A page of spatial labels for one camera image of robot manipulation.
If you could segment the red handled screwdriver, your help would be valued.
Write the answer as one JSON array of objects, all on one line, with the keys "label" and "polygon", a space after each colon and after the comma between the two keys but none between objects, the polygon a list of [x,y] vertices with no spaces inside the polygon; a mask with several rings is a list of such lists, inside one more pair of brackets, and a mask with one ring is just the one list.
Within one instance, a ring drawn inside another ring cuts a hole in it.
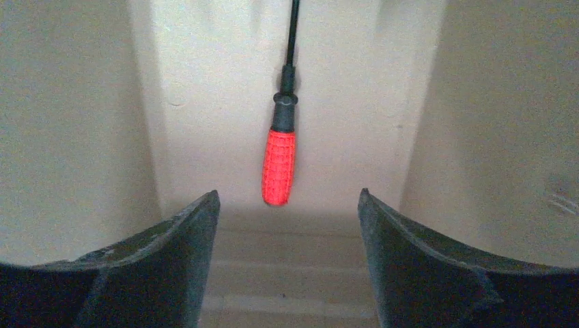
[{"label": "red handled screwdriver", "polygon": [[273,96],[274,113],[268,131],[262,170],[262,199],[269,206],[288,203],[294,177],[296,156],[296,67],[294,54],[300,1],[292,1],[285,63],[279,91]]}]

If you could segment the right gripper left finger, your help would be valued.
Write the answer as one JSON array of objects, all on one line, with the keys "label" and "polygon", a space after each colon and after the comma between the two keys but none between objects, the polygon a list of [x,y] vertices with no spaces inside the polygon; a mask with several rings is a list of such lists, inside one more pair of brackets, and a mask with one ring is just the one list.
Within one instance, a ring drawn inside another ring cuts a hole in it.
[{"label": "right gripper left finger", "polygon": [[216,191],[76,260],[1,265],[2,327],[197,327],[220,212]]}]

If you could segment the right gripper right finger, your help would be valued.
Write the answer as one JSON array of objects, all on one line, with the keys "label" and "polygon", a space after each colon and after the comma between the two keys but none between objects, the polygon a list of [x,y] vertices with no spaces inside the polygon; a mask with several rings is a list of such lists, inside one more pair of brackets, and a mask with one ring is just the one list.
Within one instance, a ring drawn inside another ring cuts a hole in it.
[{"label": "right gripper right finger", "polygon": [[358,201],[382,327],[577,327],[578,270],[498,256],[445,236],[368,189]]}]

